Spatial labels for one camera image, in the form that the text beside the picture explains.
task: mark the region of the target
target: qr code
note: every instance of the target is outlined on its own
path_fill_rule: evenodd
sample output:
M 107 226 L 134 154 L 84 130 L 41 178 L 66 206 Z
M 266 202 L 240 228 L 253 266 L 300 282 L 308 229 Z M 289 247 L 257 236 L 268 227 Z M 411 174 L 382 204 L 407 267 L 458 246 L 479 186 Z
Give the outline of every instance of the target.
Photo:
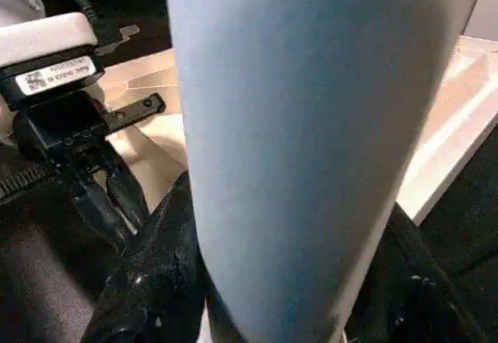
M 47 82 L 44 80 L 41 72 L 28 73 L 24 80 L 31 90 L 38 90 L 47 86 Z

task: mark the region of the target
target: white label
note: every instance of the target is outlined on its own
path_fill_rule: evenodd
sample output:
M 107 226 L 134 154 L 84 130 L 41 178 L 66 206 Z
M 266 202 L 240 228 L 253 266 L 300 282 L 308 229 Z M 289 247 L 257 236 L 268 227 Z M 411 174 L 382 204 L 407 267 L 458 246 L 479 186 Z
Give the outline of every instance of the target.
M 62 61 L 36 71 L 16 76 L 17 85 L 27 96 L 53 89 L 68 82 L 84 79 L 96 72 L 90 57 Z

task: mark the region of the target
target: gray metal part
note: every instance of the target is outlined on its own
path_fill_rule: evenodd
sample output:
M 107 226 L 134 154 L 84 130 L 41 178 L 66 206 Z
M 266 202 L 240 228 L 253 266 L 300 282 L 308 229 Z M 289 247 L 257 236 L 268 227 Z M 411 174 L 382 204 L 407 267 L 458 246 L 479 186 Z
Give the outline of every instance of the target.
M 41 0 L 0 0 L 0 27 L 45 17 Z
M 473 1 L 168 0 L 212 310 L 245 340 L 339 339 Z

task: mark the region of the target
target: light blue cylinder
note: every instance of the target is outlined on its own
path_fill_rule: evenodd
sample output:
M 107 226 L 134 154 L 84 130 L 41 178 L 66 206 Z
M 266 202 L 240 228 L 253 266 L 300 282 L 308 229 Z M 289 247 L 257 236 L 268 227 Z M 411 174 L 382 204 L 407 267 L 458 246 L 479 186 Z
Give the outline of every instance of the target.
M 168 2 L 217 302 L 249 342 L 337 341 L 466 15 L 446 0 Z

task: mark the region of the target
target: beige surface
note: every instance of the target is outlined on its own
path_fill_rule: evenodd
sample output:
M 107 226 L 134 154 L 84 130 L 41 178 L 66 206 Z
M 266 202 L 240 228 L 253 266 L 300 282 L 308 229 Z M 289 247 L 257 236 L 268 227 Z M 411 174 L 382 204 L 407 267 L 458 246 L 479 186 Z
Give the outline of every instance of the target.
M 417 224 L 496 124 L 498 53 L 494 51 L 498 43 L 469 37 L 461 37 L 455 47 L 398 194 L 398 203 Z M 162 181 L 172 181 L 187 166 L 174 53 L 163 51 L 116 65 L 107 70 L 100 84 L 112 109 L 151 93 L 159 93 L 167 102 L 165 114 L 137 124 L 133 131 L 122 131 L 112 140 L 130 155 L 127 161 L 145 183 L 149 204 L 155 206 L 169 185 L 158 186 L 154 179 L 161 176 Z M 147 139 L 147 148 L 127 140 L 130 134 L 133 139 Z
M 494 41 L 458 41 L 398 193 L 398 203 L 417 225 L 496 125 L 495 51 Z

